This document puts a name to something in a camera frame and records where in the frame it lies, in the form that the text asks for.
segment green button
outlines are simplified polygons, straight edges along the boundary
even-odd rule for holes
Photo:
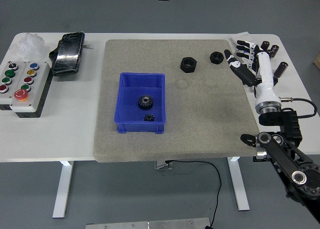
[[[25,90],[28,91],[29,87],[30,87],[29,85],[24,84],[24,85],[21,86],[21,89],[25,89]]]
[[[5,74],[5,76],[8,77],[8,78],[13,78],[13,77],[16,75],[16,73],[14,72],[14,70],[6,70],[4,74]]]
[[[10,82],[10,80],[11,79],[9,77],[5,77],[5,78],[2,79],[2,83],[3,84],[7,84],[8,82]]]

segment robotic arm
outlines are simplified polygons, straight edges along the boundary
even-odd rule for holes
[[[305,206],[320,223],[320,166],[314,164],[298,149],[302,141],[298,119],[306,116],[297,116],[293,109],[281,110],[282,101],[292,102],[293,99],[281,100],[275,94],[273,88],[276,83],[269,55],[253,43],[237,43],[237,48],[243,51],[237,53],[237,56],[249,59],[250,63],[248,66],[242,64],[229,50],[225,50],[224,54],[231,70],[244,85],[254,87],[255,110],[260,114],[259,123],[263,126],[280,126],[278,132],[261,132],[256,136],[243,134],[240,139],[256,148],[255,162],[272,163],[285,186],[286,196]],[[317,107],[314,104],[313,106],[315,115]]]

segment blue plastic bin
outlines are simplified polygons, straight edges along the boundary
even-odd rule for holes
[[[138,99],[142,95],[152,96],[153,107],[150,110],[139,108]],[[152,114],[154,121],[144,121],[147,114]],[[160,73],[121,73],[114,122],[117,124],[118,133],[164,133],[166,122],[165,75]]]

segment gray felt mat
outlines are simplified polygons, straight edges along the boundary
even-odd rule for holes
[[[241,134],[259,132],[242,82],[226,59],[210,62],[226,40],[109,40],[105,45],[93,155],[98,162],[254,156]],[[194,73],[180,69],[197,60]],[[122,72],[165,74],[163,134],[117,132],[114,122]]]

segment yellow button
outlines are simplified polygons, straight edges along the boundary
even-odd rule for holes
[[[26,72],[26,74],[29,76],[29,77],[35,77],[37,75],[36,71],[35,70],[28,70]]]

